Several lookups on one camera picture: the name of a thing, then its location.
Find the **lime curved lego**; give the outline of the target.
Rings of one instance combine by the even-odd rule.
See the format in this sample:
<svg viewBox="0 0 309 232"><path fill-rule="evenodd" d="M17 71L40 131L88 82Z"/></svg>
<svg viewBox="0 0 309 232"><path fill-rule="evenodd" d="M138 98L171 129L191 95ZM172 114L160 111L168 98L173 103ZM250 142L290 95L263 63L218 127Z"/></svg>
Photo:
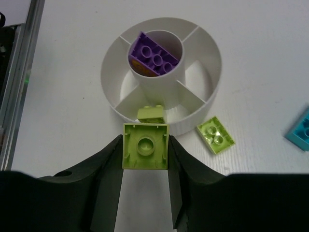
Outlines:
<svg viewBox="0 0 309 232"><path fill-rule="evenodd" d="M141 123L165 123L165 111L162 105L145 106L137 113L137 120Z"/></svg>

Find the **lime square lego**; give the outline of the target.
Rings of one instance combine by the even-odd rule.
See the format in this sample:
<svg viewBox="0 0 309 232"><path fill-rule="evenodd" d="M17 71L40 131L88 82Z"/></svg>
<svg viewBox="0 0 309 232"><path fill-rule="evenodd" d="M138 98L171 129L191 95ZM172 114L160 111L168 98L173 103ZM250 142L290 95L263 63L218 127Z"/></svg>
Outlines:
<svg viewBox="0 0 309 232"><path fill-rule="evenodd" d="M131 170L167 170L168 144L168 124L123 124L122 168Z"/></svg>

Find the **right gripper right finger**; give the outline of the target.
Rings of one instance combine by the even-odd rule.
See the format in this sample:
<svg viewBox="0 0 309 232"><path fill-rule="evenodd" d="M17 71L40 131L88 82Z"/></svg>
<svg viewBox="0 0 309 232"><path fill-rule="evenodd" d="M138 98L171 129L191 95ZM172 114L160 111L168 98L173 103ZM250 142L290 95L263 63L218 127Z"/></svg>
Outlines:
<svg viewBox="0 0 309 232"><path fill-rule="evenodd" d="M306 232L306 174L222 175L169 137L173 228L179 232Z"/></svg>

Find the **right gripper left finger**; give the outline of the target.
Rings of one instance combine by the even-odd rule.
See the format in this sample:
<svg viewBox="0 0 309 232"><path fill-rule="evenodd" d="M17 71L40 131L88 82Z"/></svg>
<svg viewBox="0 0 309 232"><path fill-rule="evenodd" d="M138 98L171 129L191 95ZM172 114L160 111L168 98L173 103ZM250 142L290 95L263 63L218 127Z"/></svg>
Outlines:
<svg viewBox="0 0 309 232"><path fill-rule="evenodd" d="M0 173L3 232L112 232L122 169L123 137L54 176Z"/></svg>

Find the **purple long lego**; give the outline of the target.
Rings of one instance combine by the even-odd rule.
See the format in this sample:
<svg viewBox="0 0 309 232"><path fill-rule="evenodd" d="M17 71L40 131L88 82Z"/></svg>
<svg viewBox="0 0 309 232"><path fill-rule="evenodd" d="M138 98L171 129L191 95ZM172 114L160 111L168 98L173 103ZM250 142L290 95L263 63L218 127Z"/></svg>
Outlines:
<svg viewBox="0 0 309 232"><path fill-rule="evenodd" d="M158 76L165 75L173 70L179 63L169 51L164 49L161 45L141 32L128 53L137 58L150 58L148 64Z"/></svg>

